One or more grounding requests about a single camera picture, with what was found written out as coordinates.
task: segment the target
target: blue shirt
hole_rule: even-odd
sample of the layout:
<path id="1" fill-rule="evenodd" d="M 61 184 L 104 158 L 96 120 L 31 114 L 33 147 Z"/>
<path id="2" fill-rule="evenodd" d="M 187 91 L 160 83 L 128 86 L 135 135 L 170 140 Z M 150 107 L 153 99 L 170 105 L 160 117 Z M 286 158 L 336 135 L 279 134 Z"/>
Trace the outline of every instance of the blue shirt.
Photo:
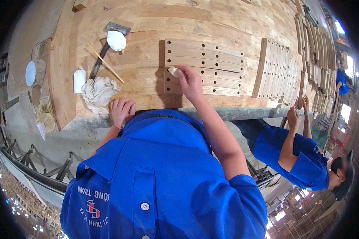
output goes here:
<path id="1" fill-rule="evenodd" d="M 339 82 L 342 83 L 342 86 L 339 87 L 339 94 L 346 94 L 349 90 L 349 87 L 346 82 L 347 77 L 348 76 L 344 71 L 336 71 L 336 84 L 338 85 Z"/>
<path id="2" fill-rule="evenodd" d="M 320 154 L 317 143 L 311 138 L 295 134 L 292 154 L 298 156 L 297 161 L 290 172 L 279 165 L 279 156 L 288 133 L 284 128 L 265 126 L 255 141 L 254 157 L 302 189 L 327 189 L 327 159 Z"/>
<path id="3" fill-rule="evenodd" d="M 262 239 L 267 211 L 256 182 L 247 175 L 227 181 L 203 131 L 178 111 L 135 116 L 120 138 L 78 165 L 62 204 L 64 232 L 72 239 Z"/>

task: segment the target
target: hammer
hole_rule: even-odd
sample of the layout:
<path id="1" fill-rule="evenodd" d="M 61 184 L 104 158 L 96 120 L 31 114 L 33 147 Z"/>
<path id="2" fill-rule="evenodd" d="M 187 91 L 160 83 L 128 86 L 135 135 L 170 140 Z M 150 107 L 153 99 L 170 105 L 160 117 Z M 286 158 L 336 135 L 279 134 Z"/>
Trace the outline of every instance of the hammer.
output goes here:
<path id="1" fill-rule="evenodd" d="M 118 24 L 113 23 L 113 22 L 109 22 L 106 25 L 106 29 L 108 29 L 109 31 L 119 31 L 124 36 L 128 35 L 129 32 L 130 32 L 130 27 L 121 26 L 121 25 L 118 25 Z M 106 41 L 103 48 L 101 49 L 101 52 L 100 52 L 100 56 L 102 58 L 104 58 L 104 56 L 105 56 L 106 52 L 109 50 L 109 48 L 110 48 L 110 46 L 108 44 L 108 41 Z M 101 66 L 102 63 L 103 62 L 101 61 L 101 59 L 97 58 L 96 63 L 93 65 L 92 72 L 90 73 L 89 79 L 95 79 L 96 78 L 96 75 L 98 73 L 98 69 L 100 69 L 100 66 Z"/>

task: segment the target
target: right hand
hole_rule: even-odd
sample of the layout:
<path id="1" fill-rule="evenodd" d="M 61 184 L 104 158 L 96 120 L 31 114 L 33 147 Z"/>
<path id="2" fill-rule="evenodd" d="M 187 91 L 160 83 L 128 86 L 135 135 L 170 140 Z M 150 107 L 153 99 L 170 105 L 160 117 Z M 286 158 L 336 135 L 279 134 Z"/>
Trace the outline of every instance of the right hand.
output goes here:
<path id="1" fill-rule="evenodd" d="M 204 100 L 201 76 L 188 65 L 175 65 L 178 68 L 178 78 L 182 87 L 182 92 L 186 98 L 194 105 Z"/>
<path id="2" fill-rule="evenodd" d="M 289 109 L 289 112 L 287 113 L 287 120 L 289 122 L 290 130 L 294 130 L 296 132 L 299 124 L 299 115 L 295 110 L 295 106 Z"/>
<path id="3" fill-rule="evenodd" d="M 305 96 L 303 99 L 302 99 L 302 103 L 303 103 L 303 108 L 304 108 L 304 114 L 308 115 L 309 114 L 309 109 L 310 109 L 310 101 L 309 101 L 309 98 L 307 96 Z"/>
<path id="4" fill-rule="evenodd" d="M 119 130 L 123 130 L 135 114 L 135 101 L 129 99 L 115 99 L 110 102 L 110 114 L 113 118 L 113 125 Z"/>

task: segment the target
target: white button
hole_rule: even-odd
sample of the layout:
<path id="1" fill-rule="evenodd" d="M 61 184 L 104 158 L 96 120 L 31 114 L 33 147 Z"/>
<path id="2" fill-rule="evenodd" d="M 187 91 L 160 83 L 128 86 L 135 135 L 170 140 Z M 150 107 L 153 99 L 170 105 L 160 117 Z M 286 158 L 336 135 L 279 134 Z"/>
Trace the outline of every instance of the white button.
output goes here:
<path id="1" fill-rule="evenodd" d="M 141 204 L 141 209 L 144 210 L 144 211 L 149 210 L 149 204 L 147 204 L 147 203 Z"/>

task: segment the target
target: wooden stick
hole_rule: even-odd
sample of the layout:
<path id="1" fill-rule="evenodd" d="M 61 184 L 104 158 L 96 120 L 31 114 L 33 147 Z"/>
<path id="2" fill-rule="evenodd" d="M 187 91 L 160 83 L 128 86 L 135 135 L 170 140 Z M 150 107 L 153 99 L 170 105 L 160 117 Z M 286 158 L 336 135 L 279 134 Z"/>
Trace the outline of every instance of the wooden stick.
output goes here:
<path id="1" fill-rule="evenodd" d="M 125 83 L 125 82 L 121 79 L 121 77 L 120 77 L 119 75 L 117 75 L 117 73 L 108 65 L 108 63 L 106 63 L 106 61 L 93 49 L 93 47 L 92 47 L 89 43 L 87 43 L 87 44 L 88 44 L 88 46 L 93 50 L 93 52 L 96 53 L 97 57 L 101 59 L 101 61 L 104 63 L 104 65 L 105 65 L 107 68 L 109 68 L 109 70 L 110 70 L 111 72 L 113 72 L 113 74 L 115 74 L 115 76 L 116 76 L 122 83 Z"/>

